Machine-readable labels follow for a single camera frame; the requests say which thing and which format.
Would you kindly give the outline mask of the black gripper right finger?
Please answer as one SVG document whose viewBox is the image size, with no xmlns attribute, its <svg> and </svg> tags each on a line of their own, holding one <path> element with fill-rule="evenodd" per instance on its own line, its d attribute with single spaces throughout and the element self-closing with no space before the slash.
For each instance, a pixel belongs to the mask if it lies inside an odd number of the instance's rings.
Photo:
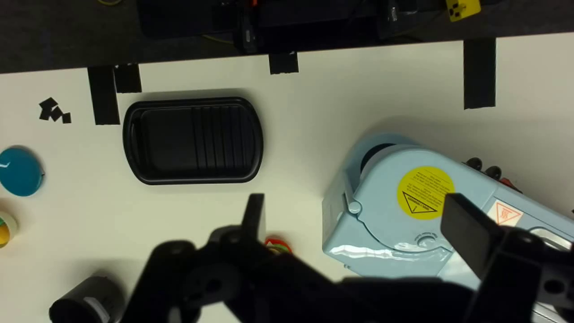
<svg viewBox="0 0 574 323">
<path fill-rule="evenodd" d="M 463 194 L 446 196 L 441 234 L 479 279 L 493 279 L 504 273 L 507 230 L 491 221 Z"/>
</svg>

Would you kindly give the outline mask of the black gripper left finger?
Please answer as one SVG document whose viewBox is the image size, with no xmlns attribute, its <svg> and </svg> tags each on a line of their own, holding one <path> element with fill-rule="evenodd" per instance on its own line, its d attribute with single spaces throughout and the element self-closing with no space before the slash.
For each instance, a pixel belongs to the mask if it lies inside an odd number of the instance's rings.
<svg viewBox="0 0 574 323">
<path fill-rule="evenodd" d="M 251 194 L 246 202 L 240 223 L 213 230 L 206 246 L 217 250 L 238 250 L 258 245 L 263 220 L 263 202 L 263 194 Z"/>
</svg>

